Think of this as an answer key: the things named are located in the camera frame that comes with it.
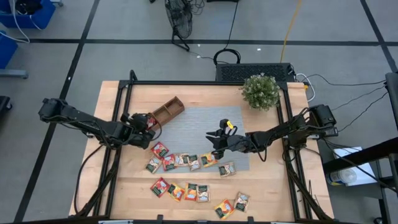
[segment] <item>wooden tabletop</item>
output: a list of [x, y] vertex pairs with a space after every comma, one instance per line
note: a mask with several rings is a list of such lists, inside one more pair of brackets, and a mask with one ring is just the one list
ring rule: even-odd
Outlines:
[[[303, 84], [288, 83], [288, 87], [293, 114], [298, 114], [308, 106]], [[186, 108], [240, 106], [245, 132], [266, 131], [279, 124], [276, 108], [267, 112], [250, 109], [247, 102], [243, 101], [238, 88], [238, 86], [205, 85], [134, 85], [129, 113], [154, 111], [177, 96]], [[96, 117], [107, 121], [111, 120], [117, 90], [118, 82], [103, 82], [95, 110]], [[120, 111], [123, 110], [125, 94], [122, 97]], [[283, 94], [280, 95], [286, 121]], [[205, 133], [200, 137], [207, 141], [204, 136]], [[89, 139], [84, 158], [97, 147], [98, 141]], [[307, 147], [318, 151], [316, 141], [308, 140]], [[287, 173], [282, 160], [281, 140], [274, 141], [268, 147], [266, 162], [261, 162], [257, 154], [250, 154], [250, 170], [238, 171], [236, 175], [223, 179], [216, 172], [151, 174], [144, 168], [152, 156], [149, 149], [143, 150], [134, 146], [123, 147], [111, 218], [155, 220], [157, 215], [162, 214], [165, 220], [219, 220], [213, 209], [214, 206], [226, 198], [233, 203], [236, 194], [240, 191], [251, 196], [248, 211], [247, 213], [235, 211], [227, 218], [228, 221], [246, 221], [248, 216], [253, 216], [255, 221], [294, 221]], [[96, 153], [83, 169], [78, 193], [79, 209], [90, 199], [98, 186], [103, 156], [104, 149]], [[333, 217], [319, 155], [302, 150], [301, 156], [307, 186], [308, 181], [311, 180], [312, 194], [316, 195], [319, 205], [326, 214]], [[186, 182], [208, 184], [211, 190], [211, 202], [196, 203], [185, 200], [176, 202], [167, 193], [161, 198], [157, 198], [150, 187], [159, 177], [163, 177], [168, 183], [175, 182], [181, 187], [184, 187]], [[103, 202], [106, 201], [107, 196], [106, 190], [103, 194]], [[302, 202], [299, 204], [301, 217], [305, 217]], [[101, 205], [103, 213], [105, 203]]]

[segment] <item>yellow cable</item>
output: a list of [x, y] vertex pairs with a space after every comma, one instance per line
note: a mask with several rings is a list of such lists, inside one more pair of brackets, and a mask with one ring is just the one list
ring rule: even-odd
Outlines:
[[282, 49], [282, 54], [280, 55], [280, 62], [279, 63], [282, 63], [282, 61], [284, 59], [284, 53], [285, 53], [287, 37], [289, 36], [290, 30], [293, 27], [294, 20], [296, 19], [297, 13], [298, 13], [298, 11], [299, 11], [299, 9], [301, 7], [301, 2], [302, 2], [302, 0], [298, 0], [297, 6], [296, 6], [296, 10], [294, 11], [293, 18], [292, 18], [292, 20], [290, 22], [290, 25], [289, 25], [289, 29], [287, 30], [287, 33], [286, 33], [286, 36], [285, 36], [285, 40], [284, 40], [284, 47]]

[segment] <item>snack packet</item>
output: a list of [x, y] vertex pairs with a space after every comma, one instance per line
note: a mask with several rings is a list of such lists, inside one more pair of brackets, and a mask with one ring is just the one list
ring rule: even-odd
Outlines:
[[185, 184], [185, 200], [197, 200], [197, 184]]
[[234, 209], [237, 209], [242, 212], [247, 212], [249, 205], [249, 198], [250, 196], [248, 196], [247, 194], [242, 194], [241, 192], [238, 192], [238, 195], [236, 196], [234, 203]]
[[159, 159], [166, 156], [166, 154], [169, 152], [169, 150], [161, 142], [156, 143], [156, 145], [154, 147], [152, 147], [151, 151]]
[[163, 178], [159, 178], [151, 187], [150, 189], [154, 194], [156, 194], [157, 197], [161, 197], [164, 192], [170, 187], [170, 184], [168, 184]]
[[147, 130], [150, 130], [156, 124], [157, 124], [157, 122], [156, 122], [155, 118], [149, 116], [149, 118], [147, 120]]
[[219, 205], [214, 207], [218, 217], [222, 220], [226, 219], [234, 212], [234, 208], [228, 199], [223, 200]]
[[175, 166], [189, 166], [188, 153], [180, 153], [175, 155]]
[[158, 159], [156, 156], [152, 156], [148, 164], [145, 166], [145, 169], [154, 174], [160, 167], [161, 163], [162, 160]]
[[181, 187], [179, 187], [179, 186], [178, 186], [177, 184], [175, 184], [175, 183], [171, 183], [171, 184], [170, 184], [170, 187], [169, 187], [169, 189], [168, 189], [167, 192], [170, 194], [170, 196], [171, 196], [174, 200], [176, 200], [176, 201], [178, 201], [178, 202], [181, 201], [182, 195], [185, 193], [184, 189], [182, 189]]
[[175, 169], [175, 156], [174, 154], [170, 154], [163, 158], [163, 170], [169, 171]]
[[189, 168], [191, 171], [196, 170], [196, 169], [200, 169], [200, 163], [199, 163], [199, 159], [198, 159], [198, 155], [192, 155], [189, 156]]
[[200, 155], [200, 160], [203, 167], [209, 167], [218, 162], [211, 152]]
[[198, 185], [198, 200], [197, 202], [210, 201], [210, 188], [208, 185]]
[[218, 167], [221, 177], [227, 177], [236, 174], [235, 165], [233, 162], [227, 162]]

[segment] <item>blue bin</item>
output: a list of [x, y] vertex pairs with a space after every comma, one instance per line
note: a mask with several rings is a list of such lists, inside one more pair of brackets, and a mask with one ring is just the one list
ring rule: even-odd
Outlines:
[[18, 45], [14, 40], [0, 34], [0, 69], [6, 68], [8, 62], [17, 50]]
[[[34, 24], [37, 25], [40, 29], [44, 29], [50, 22], [50, 19], [55, 11], [55, 6], [50, 2], [50, 0], [33, 0], [33, 1], [40, 1], [41, 5], [43, 6], [42, 9], [38, 10], [35, 14], [32, 15], [16, 15], [17, 22], [20, 28], [34, 28], [37, 29]], [[7, 8], [6, 3], [8, 0], [0, 0], [0, 11], [7, 12], [9, 6]], [[17, 28], [17, 24], [15, 23], [14, 16], [12, 13], [10, 14], [0, 14], [0, 22], [8, 28]]]

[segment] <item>gray mat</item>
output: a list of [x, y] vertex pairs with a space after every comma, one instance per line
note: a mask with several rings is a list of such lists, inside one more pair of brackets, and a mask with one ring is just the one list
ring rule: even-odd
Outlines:
[[[238, 106], [186, 108], [184, 112], [163, 126], [163, 133], [159, 141], [164, 143], [171, 153], [187, 152], [192, 154], [204, 154], [213, 151], [213, 144], [207, 140], [206, 132], [219, 129], [220, 120], [229, 119], [238, 127], [236, 134], [244, 135], [241, 108]], [[249, 170], [249, 156], [240, 152], [226, 150], [224, 157], [211, 167], [201, 168], [193, 172], [218, 172], [218, 165], [224, 162], [234, 162], [235, 168]], [[167, 172], [190, 172], [189, 167], [178, 167]]]

